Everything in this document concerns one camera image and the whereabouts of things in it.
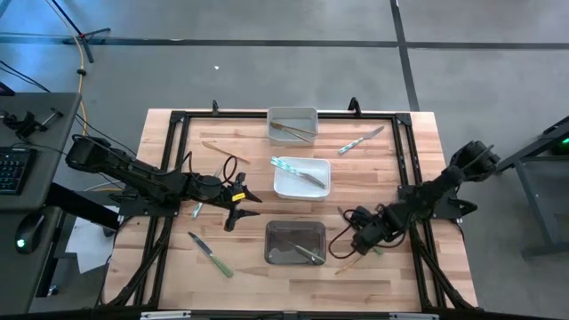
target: black keyboard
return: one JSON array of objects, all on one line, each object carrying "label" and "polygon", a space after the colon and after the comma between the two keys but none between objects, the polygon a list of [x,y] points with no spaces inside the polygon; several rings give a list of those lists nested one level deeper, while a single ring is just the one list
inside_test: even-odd
[{"label": "black keyboard", "polygon": [[0,147],[0,195],[19,195],[37,150]]}]

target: yellow label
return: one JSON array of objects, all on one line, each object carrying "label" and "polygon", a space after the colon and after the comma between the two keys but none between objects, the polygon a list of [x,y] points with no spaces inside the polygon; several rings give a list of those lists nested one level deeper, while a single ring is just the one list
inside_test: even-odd
[{"label": "yellow label", "polygon": [[245,197],[245,193],[242,192],[242,193],[240,193],[240,194],[234,195],[234,196],[231,198],[231,201],[235,202],[235,201],[238,201],[238,200],[243,199],[244,197]]}]

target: wooden table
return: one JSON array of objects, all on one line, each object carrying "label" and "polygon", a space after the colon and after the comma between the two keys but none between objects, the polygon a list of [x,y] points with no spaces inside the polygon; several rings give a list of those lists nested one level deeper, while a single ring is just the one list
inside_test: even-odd
[{"label": "wooden table", "polygon": [[[148,111],[138,158],[160,166],[170,109]],[[435,116],[430,112],[412,113],[422,176],[430,180],[445,168],[445,160],[437,132]],[[408,240],[386,249],[382,256],[367,254],[353,268],[334,273],[347,260],[336,260],[327,254],[322,267],[290,267],[269,265],[263,258],[265,226],[271,220],[322,221],[326,240],[336,236],[347,225],[336,207],[369,209],[377,203],[396,200],[400,184],[395,157],[393,132],[388,121],[321,120],[313,148],[271,147],[266,137],[264,119],[192,119],[187,150],[194,154],[194,171],[213,172],[226,156],[205,148],[202,141],[230,150],[251,161],[239,163],[246,172],[245,183],[263,200],[262,204],[243,201],[244,209],[260,212],[257,217],[239,220],[233,232],[223,231],[227,211],[205,205],[198,219],[192,220],[194,202],[182,204],[175,219],[164,271],[160,308],[234,309],[234,310],[301,310],[301,311],[419,311],[419,295]],[[343,156],[338,149],[365,133],[385,124],[385,129]],[[405,131],[401,131],[406,141]],[[404,142],[408,156],[407,143]],[[172,150],[172,161],[176,155]],[[302,202],[279,198],[273,190],[275,168],[271,156],[325,158],[332,164],[332,192],[323,202]],[[409,171],[410,180],[413,174]],[[140,265],[148,218],[129,221],[116,238],[104,300],[118,294]],[[433,233],[441,268],[463,297],[476,304],[467,255],[459,230],[448,221],[433,220]],[[200,235],[213,252],[235,271],[226,278],[188,235]],[[334,246],[340,253],[351,251],[352,231]],[[426,272],[429,297],[435,300],[433,282]],[[147,281],[149,296],[153,276]]]}]

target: concrete floor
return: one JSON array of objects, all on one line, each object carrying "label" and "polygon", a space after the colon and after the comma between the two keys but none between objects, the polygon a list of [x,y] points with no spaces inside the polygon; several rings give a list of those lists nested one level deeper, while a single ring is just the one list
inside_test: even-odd
[{"label": "concrete floor", "polygon": [[[396,40],[389,0],[60,2],[84,31],[111,27],[112,36]],[[569,42],[569,3],[563,0],[400,0],[399,5],[407,41]],[[17,0],[0,18],[0,32],[67,31],[44,2]],[[212,99],[224,108],[344,109],[357,96],[363,109],[409,110],[397,48],[92,50],[96,62],[86,66],[84,83],[89,121],[131,148],[138,146],[148,108],[209,108]],[[419,106],[436,113],[446,159],[470,140],[494,144],[494,151],[506,157],[567,116],[569,51],[416,49],[409,50],[409,57]],[[76,90],[75,46],[0,44],[0,59],[52,91]],[[37,91],[4,73],[0,81],[16,91]],[[556,170],[556,176],[566,169]],[[65,165],[56,180],[77,190],[104,182]],[[566,184],[559,186],[566,189]],[[541,244],[541,238],[516,174],[464,185],[460,196],[479,205],[465,218],[464,230],[480,306],[569,317],[569,255],[522,260],[519,254],[527,245]],[[102,272],[94,271],[99,275],[84,276],[98,286]]]}]

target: white container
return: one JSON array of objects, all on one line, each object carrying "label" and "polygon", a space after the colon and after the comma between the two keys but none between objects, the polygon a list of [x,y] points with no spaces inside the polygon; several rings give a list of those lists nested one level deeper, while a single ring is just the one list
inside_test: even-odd
[{"label": "white container", "polygon": [[291,130],[310,140],[299,139],[289,132],[275,129],[270,122],[291,126],[318,133],[318,111],[312,107],[273,107],[267,112],[267,136],[272,146],[311,146],[314,144],[315,134]]},{"label": "white container", "polygon": [[289,156],[281,156],[278,159],[283,160],[299,172],[312,175],[326,185],[326,189],[322,189],[296,174],[275,167],[274,188],[278,196],[283,199],[322,201],[330,195],[332,170],[327,160]]}]

